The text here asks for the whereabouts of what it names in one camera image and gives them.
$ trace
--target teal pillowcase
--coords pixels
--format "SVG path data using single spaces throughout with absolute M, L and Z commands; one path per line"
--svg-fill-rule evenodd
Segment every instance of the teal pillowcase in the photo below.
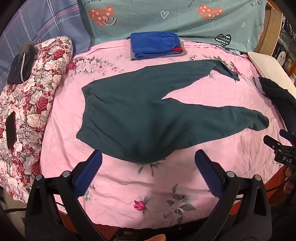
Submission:
M 181 39 L 253 51 L 263 32 L 266 0 L 78 0 L 91 45 L 133 32 L 172 31 Z

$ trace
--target orange heart print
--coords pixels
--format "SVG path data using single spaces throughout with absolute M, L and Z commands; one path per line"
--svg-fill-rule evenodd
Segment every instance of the orange heart print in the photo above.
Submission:
M 200 14 L 200 16 L 208 20 L 214 19 L 215 17 L 221 15 L 223 12 L 224 11 L 222 8 L 212 9 L 211 7 L 205 4 L 198 6 L 198 13 Z
M 102 10 L 99 8 L 92 8 L 89 10 L 90 19 L 98 24 L 103 26 L 105 21 L 108 21 L 114 13 L 114 8 L 112 6 L 104 7 Z

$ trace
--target white cord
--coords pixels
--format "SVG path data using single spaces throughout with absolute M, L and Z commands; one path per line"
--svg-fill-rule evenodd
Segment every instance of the white cord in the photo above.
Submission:
M 22 70 L 24 68 L 24 63 L 25 63 L 25 56 L 26 56 L 26 53 L 24 53 L 23 57 L 22 57 L 22 67 L 20 69 L 20 78 L 22 79 L 22 82 L 24 82 L 24 79 L 22 77 Z
M 24 208 L 26 208 L 27 207 L 27 205 L 24 207 Z M 21 211 L 16 211 L 16 212 L 14 212 L 14 213 L 12 213 L 12 214 L 16 214 L 17 212 L 21 212 Z

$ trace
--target pillow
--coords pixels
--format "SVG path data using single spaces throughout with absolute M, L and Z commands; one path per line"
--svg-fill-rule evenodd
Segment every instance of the pillow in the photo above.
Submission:
M 262 77 L 271 79 L 296 98 L 296 87 L 274 57 L 255 52 L 248 55 Z
M 15 199 L 27 202 L 39 160 L 54 92 L 72 58 L 68 37 L 49 39 L 35 46 L 32 74 L 22 84 L 7 84 L 0 95 L 0 186 Z M 7 148 L 6 118 L 15 112 L 17 142 Z

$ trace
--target wooden bed frame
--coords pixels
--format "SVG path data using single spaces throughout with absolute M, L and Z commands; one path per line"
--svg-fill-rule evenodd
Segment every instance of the wooden bed frame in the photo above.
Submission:
M 254 52 L 270 56 L 273 54 L 281 31 L 282 20 L 283 14 L 278 6 L 272 0 L 267 0 L 264 30 Z M 293 73 L 296 75 L 296 60 L 292 64 L 288 76 Z

